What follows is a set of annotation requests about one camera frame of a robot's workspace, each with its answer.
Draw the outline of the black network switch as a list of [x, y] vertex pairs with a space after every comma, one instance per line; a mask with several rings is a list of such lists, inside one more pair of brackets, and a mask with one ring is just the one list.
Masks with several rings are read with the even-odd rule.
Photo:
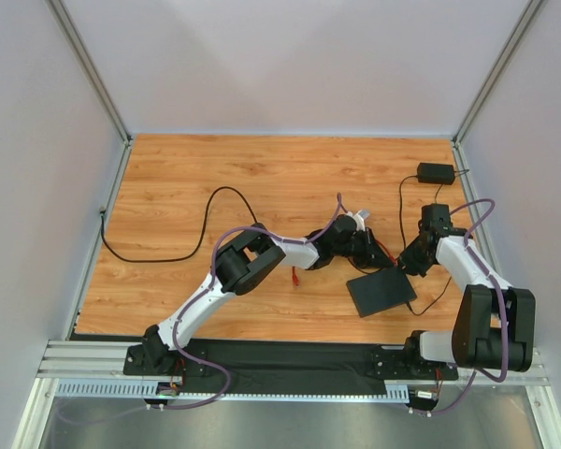
[[413, 301], [417, 295], [404, 270], [398, 267], [367, 274], [346, 282], [361, 318]]

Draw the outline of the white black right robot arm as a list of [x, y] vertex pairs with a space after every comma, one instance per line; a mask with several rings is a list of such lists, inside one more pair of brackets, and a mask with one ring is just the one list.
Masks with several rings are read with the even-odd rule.
[[408, 274], [444, 267], [463, 292], [451, 331], [423, 331], [422, 359], [476, 369], [502, 382], [533, 362], [536, 299], [503, 279], [481, 256], [473, 239], [421, 233], [398, 257]]

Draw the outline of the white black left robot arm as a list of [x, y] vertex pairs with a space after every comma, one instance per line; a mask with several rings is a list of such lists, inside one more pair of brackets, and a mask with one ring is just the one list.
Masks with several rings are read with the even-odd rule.
[[233, 297], [249, 294], [278, 266], [318, 270], [335, 257], [360, 269], [395, 265], [366, 226], [366, 213], [341, 213], [302, 238], [274, 234], [263, 224], [228, 231], [215, 246], [210, 270], [196, 291], [167, 319], [146, 329], [139, 348], [149, 373], [171, 374], [195, 331]]

